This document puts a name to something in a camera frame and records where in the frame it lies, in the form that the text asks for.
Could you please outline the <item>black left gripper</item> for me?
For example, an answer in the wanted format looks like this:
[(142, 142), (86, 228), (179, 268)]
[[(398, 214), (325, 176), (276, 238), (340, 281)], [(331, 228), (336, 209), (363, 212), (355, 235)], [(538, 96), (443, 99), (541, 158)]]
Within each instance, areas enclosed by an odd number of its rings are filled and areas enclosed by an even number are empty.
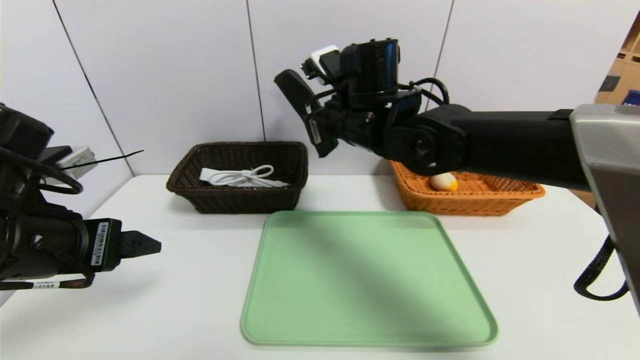
[(73, 211), (19, 212), (19, 279), (110, 272), (121, 259), (155, 255), (162, 244), (119, 219), (84, 219)]

